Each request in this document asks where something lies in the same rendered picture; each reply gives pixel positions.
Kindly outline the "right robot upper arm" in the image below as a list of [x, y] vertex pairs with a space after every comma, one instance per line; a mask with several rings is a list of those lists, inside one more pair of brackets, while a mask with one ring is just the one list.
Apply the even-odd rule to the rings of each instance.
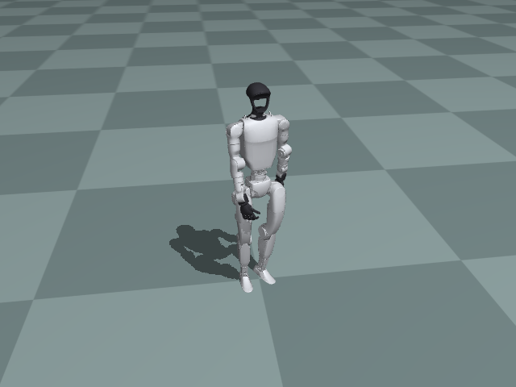
[[245, 160], [239, 157], [240, 152], [240, 139], [239, 137], [243, 133], [243, 122], [239, 121], [231, 123], [226, 128], [228, 152], [231, 160], [235, 160], [238, 165], [238, 170], [244, 169], [246, 163]]

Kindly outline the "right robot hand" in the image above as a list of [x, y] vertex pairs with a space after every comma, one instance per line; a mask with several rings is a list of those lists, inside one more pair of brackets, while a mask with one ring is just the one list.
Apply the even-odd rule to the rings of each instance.
[[[257, 214], [260, 214], [259, 211], [255, 210], [252, 208], [252, 206], [250, 204], [248, 204], [249, 200], [248, 200], [248, 196], [246, 194], [243, 195], [243, 198], [245, 200], [245, 202], [238, 202], [239, 205], [241, 206], [240, 207], [240, 212], [243, 216], [243, 219], [247, 219], [247, 220], [255, 220], [255, 219], [258, 219], [258, 217], [256, 217], [253, 212], [257, 213]], [[246, 217], [245, 217], [246, 216]], [[248, 217], [249, 216], [249, 217]]]

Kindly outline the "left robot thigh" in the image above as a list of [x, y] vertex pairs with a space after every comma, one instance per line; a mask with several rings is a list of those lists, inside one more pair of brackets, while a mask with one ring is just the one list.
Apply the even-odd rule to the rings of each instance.
[[277, 233], [285, 213], [285, 188], [278, 181], [271, 181], [270, 200], [267, 205], [267, 223], [258, 228], [262, 239], [268, 239]]

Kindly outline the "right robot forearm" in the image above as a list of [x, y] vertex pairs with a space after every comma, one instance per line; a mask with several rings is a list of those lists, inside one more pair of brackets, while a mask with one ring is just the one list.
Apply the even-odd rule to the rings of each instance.
[[243, 172], [238, 171], [238, 165], [235, 160], [231, 160], [230, 170], [235, 186], [236, 200], [237, 202], [245, 202], [243, 195], [246, 193], [246, 186], [244, 185]]

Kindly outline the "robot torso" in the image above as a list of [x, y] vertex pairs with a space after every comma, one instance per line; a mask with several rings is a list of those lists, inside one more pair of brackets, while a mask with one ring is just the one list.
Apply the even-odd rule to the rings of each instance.
[[269, 111], [264, 120], [254, 120], [254, 114], [242, 117], [243, 133], [240, 139], [240, 155], [251, 169], [246, 177], [245, 186], [250, 188], [251, 198], [261, 198], [270, 193], [271, 179], [266, 175], [267, 168], [273, 166], [277, 154], [278, 121]]

